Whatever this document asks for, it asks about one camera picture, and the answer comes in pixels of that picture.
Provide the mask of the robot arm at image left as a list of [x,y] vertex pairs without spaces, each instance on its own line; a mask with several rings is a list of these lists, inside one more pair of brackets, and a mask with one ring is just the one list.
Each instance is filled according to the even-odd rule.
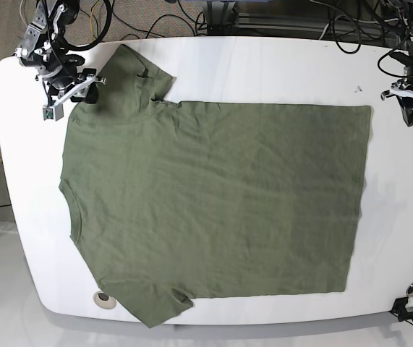
[[38,1],[32,21],[27,24],[22,42],[14,55],[24,67],[37,71],[47,97],[46,108],[68,96],[72,102],[95,103],[98,92],[94,82],[82,84],[97,76],[97,70],[78,69],[85,58],[78,53],[97,46],[108,32],[111,20],[101,35],[85,46],[74,46],[65,38],[66,27],[74,23],[80,12],[79,1]]

